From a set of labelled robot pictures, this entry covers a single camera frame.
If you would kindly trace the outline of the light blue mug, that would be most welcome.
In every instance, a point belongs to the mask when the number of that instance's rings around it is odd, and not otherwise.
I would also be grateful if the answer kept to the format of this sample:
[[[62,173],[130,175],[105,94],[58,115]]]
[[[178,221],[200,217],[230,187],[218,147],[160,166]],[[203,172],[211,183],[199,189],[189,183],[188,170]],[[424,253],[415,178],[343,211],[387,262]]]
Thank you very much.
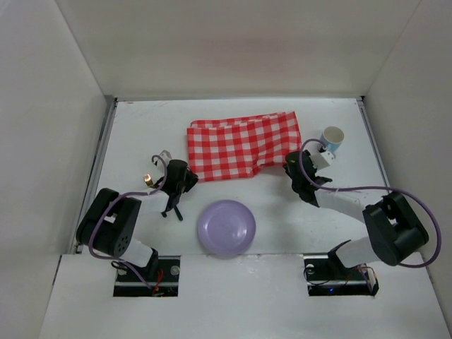
[[[341,146],[344,140],[345,134],[342,129],[337,126],[326,127],[320,137],[321,149],[328,150],[333,154],[336,153],[337,149]]]

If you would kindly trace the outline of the red white checkered cloth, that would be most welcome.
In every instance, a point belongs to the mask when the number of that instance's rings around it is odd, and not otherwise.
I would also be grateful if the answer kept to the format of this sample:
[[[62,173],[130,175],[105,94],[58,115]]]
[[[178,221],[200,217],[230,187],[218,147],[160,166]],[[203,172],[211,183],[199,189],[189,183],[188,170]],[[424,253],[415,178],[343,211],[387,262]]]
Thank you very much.
[[[189,166],[201,182],[254,177],[302,145],[295,112],[197,120],[186,134]]]

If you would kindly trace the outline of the purple plastic plate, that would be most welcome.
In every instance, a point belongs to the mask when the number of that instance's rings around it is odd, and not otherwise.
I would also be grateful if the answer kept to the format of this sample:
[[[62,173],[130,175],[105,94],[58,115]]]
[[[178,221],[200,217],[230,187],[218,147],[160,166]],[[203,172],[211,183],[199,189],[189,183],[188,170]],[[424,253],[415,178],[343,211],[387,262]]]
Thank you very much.
[[[209,254],[227,258],[244,254],[256,234],[256,220],[243,203],[219,200],[198,218],[198,239]]]

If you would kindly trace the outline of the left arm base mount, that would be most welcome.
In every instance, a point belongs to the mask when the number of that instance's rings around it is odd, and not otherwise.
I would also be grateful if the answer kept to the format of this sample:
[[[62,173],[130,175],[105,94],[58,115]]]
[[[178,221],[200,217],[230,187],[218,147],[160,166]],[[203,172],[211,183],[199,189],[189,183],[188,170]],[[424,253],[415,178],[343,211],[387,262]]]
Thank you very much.
[[[161,256],[155,252],[145,268],[112,261],[116,270],[114,297],[177,297],[180,256]]]

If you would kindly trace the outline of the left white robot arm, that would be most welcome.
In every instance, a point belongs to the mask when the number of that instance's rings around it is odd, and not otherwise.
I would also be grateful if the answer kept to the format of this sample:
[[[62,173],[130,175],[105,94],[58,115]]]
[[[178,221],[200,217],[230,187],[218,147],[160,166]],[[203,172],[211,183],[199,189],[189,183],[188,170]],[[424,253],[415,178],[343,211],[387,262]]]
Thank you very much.
[[[76,231],[76,241],[94,257],[149,268],[156,260],[156,250],[133,237],[140,209],[164,217],[173,210],[183,220],[177,205],[182,194],[197,184],[198,176],[183,160],[157,155],[153,162],[157,177],[145,175],[145,190],[120,194],[103,188],[97,193]]]

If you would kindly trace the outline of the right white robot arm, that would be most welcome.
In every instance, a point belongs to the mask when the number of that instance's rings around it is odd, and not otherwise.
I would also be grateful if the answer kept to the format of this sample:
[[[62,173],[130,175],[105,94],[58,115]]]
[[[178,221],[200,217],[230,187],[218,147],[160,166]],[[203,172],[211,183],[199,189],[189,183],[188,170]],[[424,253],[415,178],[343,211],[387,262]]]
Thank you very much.
[[[332,180],[316,175],[314,156],[307,150],[286,155],[283,167],[292,180],[292,190],[304,202],[334,210],[365,226],[367,236],[347,240],[328,252],[337,267],[354,268],[375,261],[398,266],[429,241],[425,227],[402,194],[330,190],[326,185]]]

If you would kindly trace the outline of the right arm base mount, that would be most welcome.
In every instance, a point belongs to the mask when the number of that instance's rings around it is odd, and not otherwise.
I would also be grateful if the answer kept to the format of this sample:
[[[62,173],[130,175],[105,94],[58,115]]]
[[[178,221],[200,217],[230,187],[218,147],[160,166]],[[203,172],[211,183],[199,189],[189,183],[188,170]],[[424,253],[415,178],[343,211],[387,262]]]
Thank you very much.
[[[346,268],[336,255],[348,242],[350,240],[329,252],[304,255],[303,276],[310,297],[376,296],[379,281],[375,270],[367,264]]]

